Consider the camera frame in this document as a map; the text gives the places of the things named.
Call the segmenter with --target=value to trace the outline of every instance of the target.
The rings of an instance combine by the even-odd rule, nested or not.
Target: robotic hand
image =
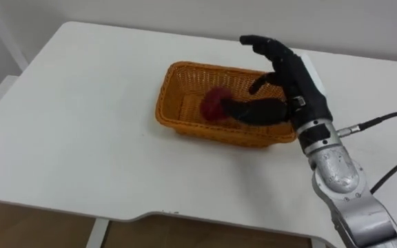
[[[287,101],[260,99],[250,102],[221,100],[226,113],[249,125],[290,121],[314,171],[312,186],[330,209],[332,222],[347,247],[397,248],[397,224],[370,192],[363,169],[349,156],[340,136],[359,127],[337,132],[325,96],[316,87],[302,58],[267,37],[241,36],[243,45],[272,62],[275,72],[255,80],[255,94],[265,83],[283,88]]]

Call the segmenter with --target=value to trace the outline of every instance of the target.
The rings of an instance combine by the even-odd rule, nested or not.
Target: wooden floor
[[[84,248],[94,219],[0,204],[0,247]],[[306,238],[167,216],[111,222],[104,248],[309,248]]]

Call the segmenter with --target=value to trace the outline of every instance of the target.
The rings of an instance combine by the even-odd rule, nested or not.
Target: wicker basket
[[[253,127],[232,118],[206,121],[200,113],[200,103],[213,87],[231,89],[235,99],[251,100],[276,97],[285,100],[283,90],[264,85],[251,96],[247,89],[264,72],[177,62],[170,66],[163,82],[156,107],[157,121],[174,128],[179,134],[207,138],[244,147],[267,147],[274,143],[288,143],[296,138],[289,123],[270,127]]]

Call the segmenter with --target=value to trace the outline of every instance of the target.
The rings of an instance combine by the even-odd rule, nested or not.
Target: cable connector
[[[355,134],[355,133],[361,132],[361,131],[362,130],[359,127],[359,125],[353,125],[353,126],[350,126],[350,127],[346,127],[346,128],[337,130],[336,133],[338,134],[338,136],[340,138],[344,138],[344,137],[347,137],[347,136],[349,136],[351,134]]]

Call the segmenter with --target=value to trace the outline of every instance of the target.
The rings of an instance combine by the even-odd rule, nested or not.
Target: red ball
[[[200,112],[207,121],[218,121],[229,116],[223,111],[220,104],[221,99],[231,99],[232,93],[224,87],[215,87],[206,93],[205,98],[201,101]]]

